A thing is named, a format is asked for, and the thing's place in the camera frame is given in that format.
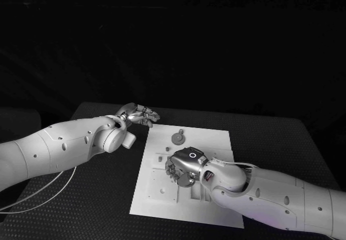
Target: white board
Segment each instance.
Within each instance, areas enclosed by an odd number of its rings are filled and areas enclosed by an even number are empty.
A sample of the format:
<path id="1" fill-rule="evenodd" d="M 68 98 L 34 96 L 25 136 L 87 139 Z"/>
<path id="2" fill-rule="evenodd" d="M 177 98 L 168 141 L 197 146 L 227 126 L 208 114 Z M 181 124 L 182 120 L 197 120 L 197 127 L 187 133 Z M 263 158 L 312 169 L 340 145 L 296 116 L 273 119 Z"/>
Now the white board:
<path id="1" fill-rule="evenodd" d="M 178 146 L 172 135 L 181 129 L 185 143 Z M 243 215 L 216 204 L 200 181 L 190 188 L 179 187 L 167 175 L 168 157 L 188 147 L 203 150 L 210 159 L 216 156 L 236 161 L 229 131 L 155 124 L 148 135 L 130 214 L 244 229 Z"/>

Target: robotic hand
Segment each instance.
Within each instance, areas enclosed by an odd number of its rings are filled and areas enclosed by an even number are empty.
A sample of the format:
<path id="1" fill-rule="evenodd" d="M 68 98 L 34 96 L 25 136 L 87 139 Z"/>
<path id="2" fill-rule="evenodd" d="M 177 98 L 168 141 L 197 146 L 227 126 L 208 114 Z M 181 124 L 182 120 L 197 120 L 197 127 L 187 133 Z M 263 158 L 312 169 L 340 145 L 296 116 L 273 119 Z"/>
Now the robotic hand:
<path id="1" fill-rule="evenodd" d="M 286 231 L 346 240 L 345 192 L 252 164 L 208 159 L 194 147 L 175 152 L 167 173 L 181 187 L 200 181 L 214 202 L 253 220 Z"/>
<path id="2" fill-rule="evenodd" d="M 154 127 L 159 114 L 129 103 L 116 115 L 61 122 L 28 137 L 0 144 L 0 191 L 37 176 L 63 172 L 123 145 L 130 149 L 133 123 Z"/>

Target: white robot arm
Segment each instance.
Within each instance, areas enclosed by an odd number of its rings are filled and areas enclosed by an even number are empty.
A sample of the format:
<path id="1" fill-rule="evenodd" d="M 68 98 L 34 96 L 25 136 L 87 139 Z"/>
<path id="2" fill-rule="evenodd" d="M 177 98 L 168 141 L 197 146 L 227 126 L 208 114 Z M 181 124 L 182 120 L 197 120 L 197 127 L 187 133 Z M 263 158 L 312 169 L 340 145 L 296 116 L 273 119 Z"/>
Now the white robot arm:
<path id="1" fill-rule="evenodd" d="M 221 207 L 262 223 L 285 231 L 319 233 L 346 240 L 345 192 L 282 172 L 208 159 L 194 147 L 174 154 L 167 173 L 181 187 L 191 187 L 198 180 Z"/>
<path id="2" fill-rule="evenodd" d="M 61 122 L 28 137 L 0 144 L 0 191 L 27 179 L 63 172 L 123 145 L 130 149 L 133 123 L 154 127 L 161 116 L 129 103 L 116 115 Z"/>

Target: hole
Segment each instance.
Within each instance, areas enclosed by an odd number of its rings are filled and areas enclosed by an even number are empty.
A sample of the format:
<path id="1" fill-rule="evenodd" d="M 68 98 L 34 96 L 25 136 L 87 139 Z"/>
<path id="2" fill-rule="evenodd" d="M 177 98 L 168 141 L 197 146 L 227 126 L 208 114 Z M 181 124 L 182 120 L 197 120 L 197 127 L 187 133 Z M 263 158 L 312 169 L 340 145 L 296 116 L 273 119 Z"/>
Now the hole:
<path id="1" fill-rule="evenodd" d="M 260 188 L 256 190 L 256 196 L 260 198 L 260 195 L 262 195 L 262 191 L 260 191 Z"/>
<path id="2" fill-rule="evenodd" d="M 285 197 L 285 200 L 283 200 L 285 204 L 289 205 L 290 204 L 290 198 L 289 196 Z"/>

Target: table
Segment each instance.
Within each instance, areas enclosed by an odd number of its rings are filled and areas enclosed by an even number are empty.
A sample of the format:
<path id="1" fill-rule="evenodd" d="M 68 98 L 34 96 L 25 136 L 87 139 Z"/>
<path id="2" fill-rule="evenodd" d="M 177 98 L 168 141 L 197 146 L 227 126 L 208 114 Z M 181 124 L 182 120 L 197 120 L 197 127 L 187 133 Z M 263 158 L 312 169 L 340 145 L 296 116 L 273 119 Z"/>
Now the table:
<path id="1" fill-rule="evenodd" d="M 122 105 L 84 102 L 73 120 L 116 114 Z M 151 107 L 162 116 L 159 124 L 230 131 L 236 162 L 256 164 L 290 174 L 322 187 L 340 190 L 322 154 L 301 120 L 293 118 L 218 113 Z M 133 124 L 138 136 L 132 149 L 123 146 L 97 155 L 77 167 L 74 179 L 58 197 L 38 209 L 11 214 L 4 222 L 0 239 L 256 239 L 290 240 L 328 237 L 285 231 L 244 217 L 246 229 L 130 215 L 138 176 L 149 128 Z M 68 170 L 57 182 L 25 203 L 22 211 L 48 200 L 73 174 Z M 34 178 L 21 199 L 30 196 L 57 174 Z"/>

